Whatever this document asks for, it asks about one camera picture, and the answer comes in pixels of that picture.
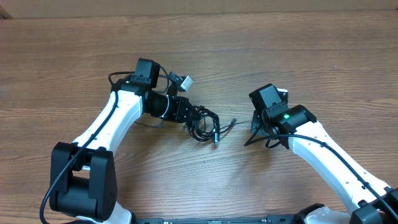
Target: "black cable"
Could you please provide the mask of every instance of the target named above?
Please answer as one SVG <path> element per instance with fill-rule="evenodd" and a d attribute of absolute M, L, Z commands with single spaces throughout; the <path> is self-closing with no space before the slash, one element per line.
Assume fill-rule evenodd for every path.
<path fill-rule="evenodd" d="M 158 124 L 158 125 L 148 125 L 148 124 L 143 124 L 143 123 L 140 123 L 140 122 L 137 122 L 137 121 L 135 121 L 135 123 L 136 124 L 140 124 L 140 125 L 144 125 L 144 126 L 147 126 L 147 127 L 150 127 L 150 128 L 161 128 L 163 126 L 163 124 L 164 124 L 164 120 L 162 119 L 162 122 L 160 124 Z"/>
<path fill-rule="evenodd" d="M 318 143 L 321 145 L 321 147 L 325 147 L 327 149 L 329 149 L 329 151 L 331 151 L 348 169 L 349 171 L 351 171 L 354 176 L 379 200 L 379 202 L 381 203 L 381 205 L 384 207 L 384 210 L 382 210 L 383 212 L 387 213 L 390 217 L 392 217 L 394 219 L 394 221 L 396 223 L 398 223 L 398 215 L 395 213 L 395 211 L 387 204 L 387 202 L 369 185 L 368 182 L 366 182 L 355 170 L 353 167 L 351 167 L 351 165 L 338 153 L 336 152 L 332 147 L 330 147 L 326 142 L 322 142 L 319 141 L 315 138 L 311 138 L 308 136 L 303 136 L 300 134 L 275 134 L 275 135 L 271 135 L 271 136 L 265 136 L 265 137 L 261 137 L 258 138 L 256 140 L 252 141 L 252 138 L 250 138 L 245 144 L 244 146 L 248 146 L 250 144 L 253 144 L 255 142 L 258 141 L 262 141 L 265 139 L 277 139 L 277 138 L 283 138 L 283 137 L 293 137 L 293 138 L 301 138 L 301 139 L 306 139 L 309 141 L 313 141 L 315 143 Z"/>
<path fill-rule="evenodd" d="M 114 85 L 114 83 L 112 82 L 112 76 L 114 76 L 114 75 L 130 75 L 130 74 L 135 74 L 135 72 L 113 72 L 108 75 L 108 80 L 111 83 L 111 85 Z"/>
<path fill-rule="evenodd" d="M 275 143 L 275 144 L 269 146 L 269 143 L 270 143 L 270 142 L 271 142 L 271 139 L 268 139 L 267 142 L 266 142 L 266 147 L 269 148 L 269 149 L 275 148 L 275 147 L 277 147 L 278 145 L 280 145 L 280 141 L 278 141 L 277 143 Z"/>
<path fill-rule="evenodd" d="M 163 90 L 163 91 L 155 91 L 155 92 L 156 93 L 165 93 L 165 92 L 167 92 L 167 90 L 169 90 L 170 78 L 169 78 L 169 75 L 166 72 L 166 69 L 163 66 L 160 66 L 160 68 L 163 70 L 165 75 L 159 75 L 159 77 L 166 78 L 167 79 L 167 85 L 166 85 L 165 90 Z M 108 80 L 111 83 L 111 85 L 113 86 L 114 82 L 112 81 L 112 76 L 114 76 L 114 75 L 132 75 L 132 74 L 135 74 L 135 72 L 113 72 L 113 73 L 110 73 L 108 75 Z"/>
<path fill-rule="evenodd" d="M 247 140 L 246 143 L 244 143 L 243 146 L 248 146 L 248 145 L 252 144 L 252 143 L 250 143 L 250 144 L 248 144 L 248 143 L 251 142 L 251 141 L 254 139 L 254 137 L 255 137 L 256 134 L 260 131 L 261 128 L 262 128 L 262 124 L 260 124 L 260 125 L 256 128 L 256 131 L 250 136 L 249 140 Z"/>
<path fill-rule="evenodd" d="M 204 106 L 194 106 L 194 108 L 200 113 L 201 117 L 199 120 L 185 123 L 188 127 L 188 132 L 194 139 L 200 142 L 206 142 L 213 139 L 215 133 L 220 133 L 220 119 L 218 118 L 218 115 L 206 109 Z M 213 121 L 213 128 L 209 131 L 206 130 L 206 118 L 211 118 Z M 203 129 L 199 127 L 199 122 L 201 120 L 205 122 L 205 127 Z"/>
<path fill-rule="evenodd" d="M 226 126 L 220 128 L 220 130 L 226 128 L 224 131 L 221 131 L 220 134 L 223 134 L 223 133 L 227 132 L 228 130 L 230 130 L 231 128 L 233 128 L 235 125 L 243 124 L 243 123 L 248 123 L 248 122 L 250 122 L 250 121 L 236 122 L 236 118 L 234 118 L 234 119 L 232 119 L 232 121 L 231 121 L 231 123 L 230 123 L 229 125 L 226 125 Z"/>
<path fill-rule="evenodd" d="M 166 78 L 167 79 L 167 85 L 166 88 L 163 91 L 155 91 L 156 93 L 165 93 L 167 92 L 167 90 L 169 90 L 169 85 L 170 85 L 170 78 L 169 75 L 166 72 L 166 69 L 163 66 L 160 66 L 160 68 L 163 70 L 163 72 L 165 73 L 165 77 L 163 75 L 159 75 L 162 78 Z"/>
<path fill-rule="evenodd" d="M 48 189 L 47 193 L 45 194 L 45 196 L 43 198 L 43 201 L 42 201 L 42 204 L 40 206 L 40 213 L 39 213 L 40 214 L 39 215 L 40 216 L 40 221 L 43 224 L 50 224 L 44 218 L 44 208 L 45 208 L 45 204 L 47 203 L 47 200 L 49 199 L 50 194 L 53 191 L 55 185 L 62 178 L 62 176 L 65 175 L 65 173 L 67 173 L 67 171 L 69 171 L 73 165 L 75 165 L 75 162 L 79 158 L 79 155 L 86 151 L 86 147 L 95 139 L 95 137 L 98 135 L 98 133 L 100 133 L 102 128 L 109 121 L 109 119 L 112 117 L 112 114 L 114 113 L 114 111 L 118 107 L 119 95 L 118 95 L 118 93 L 116 91 L 114 92 L 114 95 L 115 95 L 115 100 L 114 100 L 112 109 L 109 112 L 109 114 L 107 115 L 107 117 L 105 118 L 105 120 L 101 123 L 101 125 L 98 127 L 98 129 L 90 136 L 90 138 L 87 140 L 87 142 L 84 143 L 84 145 L 82 145 L 79 148 L 79 150 L 77 150 L 76 154 L 74 154 L 73 157 L 69 160 L 69 162 L 63 168 L 61 173 L 59 173 L 58 177 L 55 179 L 55 181 L 53 182 L 53 184 L 51 185 L 51 187 Z M 72 224 L 72 223 L 92 223 L 92 222 L 88 221 L 88 220 L 83 220 L 83 221 L 76 220 L 74 222 L 68 222 L 68 223 L 64 223 L 64 224 Z"/>

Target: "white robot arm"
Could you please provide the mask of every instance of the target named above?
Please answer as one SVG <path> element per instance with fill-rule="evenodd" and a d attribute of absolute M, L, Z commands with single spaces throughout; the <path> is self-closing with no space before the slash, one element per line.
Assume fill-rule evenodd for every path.
<path fill-rule="evenodd" d="M 350 166 L 379 194 L 386 194 L 389 186 L 361 167 L 351 158 L 323 129 L 322 124 L 308 122 L 297 127 L 297 132 L 303 136 L 315 138 L 332 147 Z M 306 139 L 289 137 L 291 150 L 309 163 L 326 183 L 336 192 L 347 213 L 330 211 L 328 208 L 318 208 L 305 217 L 305 222 L 312 223 L 349 223 L 351 214 L 360 208 L 360 201 L 373 202 L 377 198 L 358 180 L 357 177 L 329 149 Z"/>
<path fill-rule="evenodd" d="M 347 209 L 347 213 L 335 212 L 316 204 L 296 214 L 296 223 L 382 223 L 379 211 L 398 222 L 398 191 L 355 162 L 304 106 L 289 109 L 286 90 L 268 84 L 249 96 L 256 110 L 252 123 L 254 134 L 245 146 L 268 139 L 268 147 L 271 139 L 278 139 L 280 142 L 271 147 L 282 144 L 307 161 Z M 257 133 L 266 137 L 252 141 Z"/>
<path fill-rule="evenodd" d="M 113 161 L 128 129 L 142 113 L 176 123 L 201 118 L 187 98 L 177 96 L 178 91 L 187 91 L 193 83 L 189 76 L 166 73 L 167 95 L 152 90 L 160 69 L 165 72 L 158 63 L 140 58 L 135 74 L 109 75 L 110 98 L 93 124 L 71 144 L 59 142 L 52 151 L 51 186 L 40 207 L 42 223 L 47 224 L 44 218 L 47 199 L 52 210 L 86 220 L 85 223 L 134 223 L 134 215 L 116 201 L 118 186 Z M 110 77 L 114 74 L 128 76 L 113 83 Z M 90 171 L 89 179 L 73 176 L 73 170 L 82 169 Z"/>

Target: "wood grain surface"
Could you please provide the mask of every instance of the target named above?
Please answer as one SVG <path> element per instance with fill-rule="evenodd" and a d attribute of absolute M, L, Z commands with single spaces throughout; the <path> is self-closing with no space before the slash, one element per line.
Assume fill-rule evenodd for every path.
<path fill-rule="evenodd" d="M 181 95 L 221 125 L 251 119 L 253 90 L 288 89 L 290 106 L 305 105 L 358 163 L 398 187 L 397 24 L 397 11 L 0 21 L 0 223 L 40 222 L 52 148 L 93 122 L 109 98 L 107 75 L 133 70 L 139 57 L 189 73 L 195 83 Z M 315 202 L 344 210 L 292 151 L 243 147 L 249 128 L 213 147 L 183 124 L 133 125 L 115 158 L 119 203 L 164 218 L 261 217 Z M 72 220 L 49 207 L 45 216 Z"/>

